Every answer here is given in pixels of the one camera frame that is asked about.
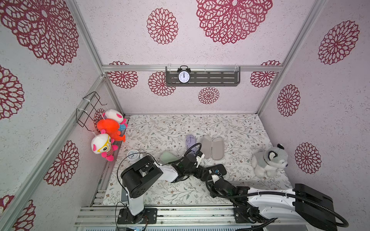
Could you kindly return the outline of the mint green zippered umbrella case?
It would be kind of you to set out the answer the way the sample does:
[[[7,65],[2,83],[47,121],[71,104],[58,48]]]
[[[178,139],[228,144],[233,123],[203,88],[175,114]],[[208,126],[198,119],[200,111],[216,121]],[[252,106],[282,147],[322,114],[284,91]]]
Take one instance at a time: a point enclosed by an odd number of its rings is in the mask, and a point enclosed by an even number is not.
[[[180,161],[181,161],[180,158],[178,158],[177,156],[173,155],[172,153],[170,153],[168,151],[164,151],[160,155],[160,164],[163,164],[163,165],[172,165],[172,164],[176,164]]]

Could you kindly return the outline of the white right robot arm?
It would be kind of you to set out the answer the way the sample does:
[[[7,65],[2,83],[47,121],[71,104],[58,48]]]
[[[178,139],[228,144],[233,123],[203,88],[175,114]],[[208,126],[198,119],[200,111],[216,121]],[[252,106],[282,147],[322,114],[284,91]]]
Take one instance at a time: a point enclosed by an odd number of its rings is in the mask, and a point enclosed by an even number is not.
[[[287,190],[260,190],[234,186],[212,175],[206,187],[212,197],[230,200],[236,223],[266,224],[284,218],[306,221],[324,231],[337,230],[332,198],[304,184]]]

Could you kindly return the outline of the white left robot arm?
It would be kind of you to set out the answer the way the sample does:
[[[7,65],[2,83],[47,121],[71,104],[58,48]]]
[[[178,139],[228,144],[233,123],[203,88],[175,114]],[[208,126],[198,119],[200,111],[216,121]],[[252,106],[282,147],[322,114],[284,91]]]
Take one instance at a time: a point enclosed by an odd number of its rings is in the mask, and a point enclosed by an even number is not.
[[[121,186],[128,196],[130,215],[137,216],[144,211],[143,195],[156,181],[177,183],[190,176],[201,179],[208,170],[200,164],[205,155],[202,152],[183,156],[178,162],[160,165],[152,156],[145,156],[129,166],[121,174]]]

